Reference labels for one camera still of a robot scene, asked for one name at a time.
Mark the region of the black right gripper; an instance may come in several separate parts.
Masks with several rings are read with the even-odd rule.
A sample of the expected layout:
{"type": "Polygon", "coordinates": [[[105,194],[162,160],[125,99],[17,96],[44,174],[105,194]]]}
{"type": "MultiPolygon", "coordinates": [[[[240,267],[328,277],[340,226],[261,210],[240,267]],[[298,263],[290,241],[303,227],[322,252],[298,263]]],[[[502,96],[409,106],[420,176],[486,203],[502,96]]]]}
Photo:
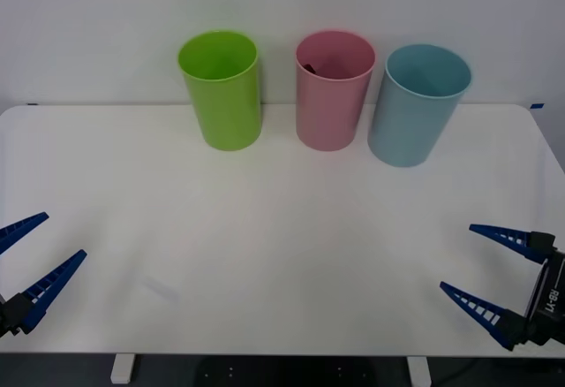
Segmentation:
{"type": "Polygon", "coordinates": [[[564,253],[556,251],[555,236],[485,224],[471,224],[469,230],[531,262],[543,263],[526,318],[448,283],[441,282],[440,288],[508,351],[512,352],[516,345],[525,344],[528,339],[536,345],[545,345],[550,339],[564,344],[564,253]]]}

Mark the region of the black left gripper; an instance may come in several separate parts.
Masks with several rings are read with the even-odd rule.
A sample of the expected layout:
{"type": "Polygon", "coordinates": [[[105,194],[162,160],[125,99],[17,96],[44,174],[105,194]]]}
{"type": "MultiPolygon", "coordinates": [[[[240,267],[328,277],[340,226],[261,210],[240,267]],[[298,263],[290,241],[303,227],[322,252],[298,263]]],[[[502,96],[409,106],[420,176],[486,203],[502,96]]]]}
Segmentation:
{"type": "MultiPolygon", "coordinates": [[[[41,212],[1,228],[0,254],[48,219],[49,215],[41,212]]],[[[34,330],[86,257],[87,253],[79,250],[23,292],[7,301],[1,300],[0,338],[8,332],[17,335],[21,331],[29,334],[34,330]]]]}

